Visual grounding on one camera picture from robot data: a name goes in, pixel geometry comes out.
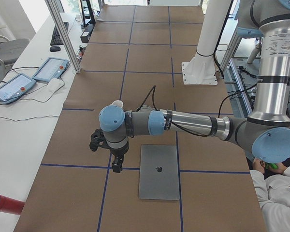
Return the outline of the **person's hand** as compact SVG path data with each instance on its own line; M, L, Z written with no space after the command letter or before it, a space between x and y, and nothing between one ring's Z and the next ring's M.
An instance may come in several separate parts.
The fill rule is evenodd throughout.
M255 158L252 162L252 168L253 170L259 171L260 173L265 173L265 164L263 160L260 160L258 158Z

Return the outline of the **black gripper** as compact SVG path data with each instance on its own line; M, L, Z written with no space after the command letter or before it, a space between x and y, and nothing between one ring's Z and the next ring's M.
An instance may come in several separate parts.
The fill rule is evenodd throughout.
M112 170L115 173L120 173L122 171L122 162L124 161L124 155L128 152L129 145L125 144L123 147L118 149L111 148L111 153L115 156L112 162Z

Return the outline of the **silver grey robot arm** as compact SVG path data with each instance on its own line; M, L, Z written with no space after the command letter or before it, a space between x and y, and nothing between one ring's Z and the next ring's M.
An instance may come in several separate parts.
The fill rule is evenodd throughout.
M90 149L109 149L114 172L122 170L129 138L184 131L200 137L216 136L234 143L267 163L290 158L290 0L243 0L238 27L263 35L254 109L246 119L215 118L141 105L124 111L109 105L99 113L100 128L91 136Z

